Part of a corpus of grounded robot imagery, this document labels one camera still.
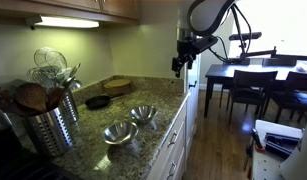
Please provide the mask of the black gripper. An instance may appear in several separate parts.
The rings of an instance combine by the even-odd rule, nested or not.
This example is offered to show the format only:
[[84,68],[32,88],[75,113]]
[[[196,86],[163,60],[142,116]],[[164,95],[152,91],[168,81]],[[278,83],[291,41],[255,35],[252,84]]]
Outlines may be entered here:
[[178,56],[172,59],[172,71],[175,72],[175,76],[180,77],[180,72],[184,65],[187,65],[187,69],[192,69],[196,56],[215,45],[217,41],[218,39],[213,35],[200,37],[193,34],[189,29],[178,28]]

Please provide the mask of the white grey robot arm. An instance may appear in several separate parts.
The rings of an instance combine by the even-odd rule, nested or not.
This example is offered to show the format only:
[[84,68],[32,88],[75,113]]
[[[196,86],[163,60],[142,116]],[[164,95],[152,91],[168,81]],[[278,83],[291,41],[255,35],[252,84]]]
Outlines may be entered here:
[[171,70],[177,78],[185,64],[217,43],[214,32],[237,0],[180,0],[176,28],[177,53]]

